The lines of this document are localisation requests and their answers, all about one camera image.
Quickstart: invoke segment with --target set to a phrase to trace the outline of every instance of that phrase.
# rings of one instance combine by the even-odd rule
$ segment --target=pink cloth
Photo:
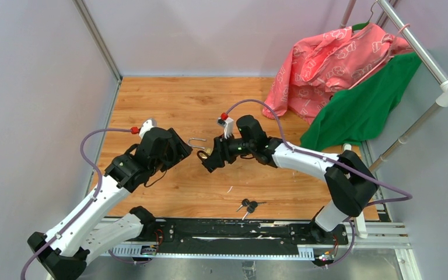
[[[386,33],[373,23],[356,34],[347,27],[305,38],[289,52],[265,103],[278,116],[290,108],[311,124],[335,92],[348,89],[385,59],[390,46],[391,54],[412,51],[406,40]],[[274,118],[266,108],[262,113]]]

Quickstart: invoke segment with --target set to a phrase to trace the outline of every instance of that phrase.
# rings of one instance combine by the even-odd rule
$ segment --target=green garment
[[[301,137],[301,147],[322,151],[377,137],[420,63],[414,52],[396,55],[366,81],[337,92]]]

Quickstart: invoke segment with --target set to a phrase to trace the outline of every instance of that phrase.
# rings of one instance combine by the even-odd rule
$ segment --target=gray floor
[[[326,271],[305,261],[243,261],[154,259],[145,265],[129,265],[110,257],[99,257],[81,279],[150,280],[277,280],[277,279],[402,279],[392,249],[354,250],[338,265]]]

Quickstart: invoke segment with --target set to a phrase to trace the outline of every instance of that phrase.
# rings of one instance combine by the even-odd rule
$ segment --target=metal hook
[[[192,148],[198,148],[198,149],[202,149],[202,150],[206,149],[205,147],[195,146],[195,145],[190,144],[191,140],[199,140],[199,141],[204,141],[205,142],[205,141],[207,141],[207,139],[192,137],[192,138],[188,139],[188,141],[186,141],[186,144],[188,144],[188,146],[190,146]]]
[[[375,3],[377,3],[377,1],[375,1],[375,2],[372,4],[372,6],[370,7],[370,11],[372,12],[372,14],[370,15],[370,18],[368,18],[368,21],[367,21],[367,22],[370,22],[370,19],[372,19],[372,16],[373,16],[373,6],[375,5]]]

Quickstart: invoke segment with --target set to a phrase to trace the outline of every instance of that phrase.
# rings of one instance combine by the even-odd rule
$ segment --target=wood surface
[[[183,140],[204,138],[207,142],[194,144],[211,148],[213,138],[222,133],[216,123],[220,114],[243,99],[265,100],[271,83],[272,78],[124,78],[109,127],[140,126],[153,117],[158,126],[174,128]],[[265,118],[260,108],[259,104],[244,103],[229,115],[237,120],[251,114],[267,135],[280,137],[277,123]],[[291,112],[281,117],[281,123],[286,139],[298,145],[308,123]],[[100,169],[103,171],[113,157],[139,141],[137,135],[107,133]],[[267,202],[249,215],[251,219],[311,219],[330,200],[324,182],[293,170],[263,166],[255,160],[238,158],[233,164],[208,173],[196,151],[154,186],[138,187],[109,215],[123,216],[132,207],[142,205],[156,217],[241,218],[244,208],[240,212],[236,209],[248,198]],[[340,153],[341,147],[325,152]],[[161,175],[153,176],[150,183]],[[375,207],[366,209],[365,217],[378,220]]]

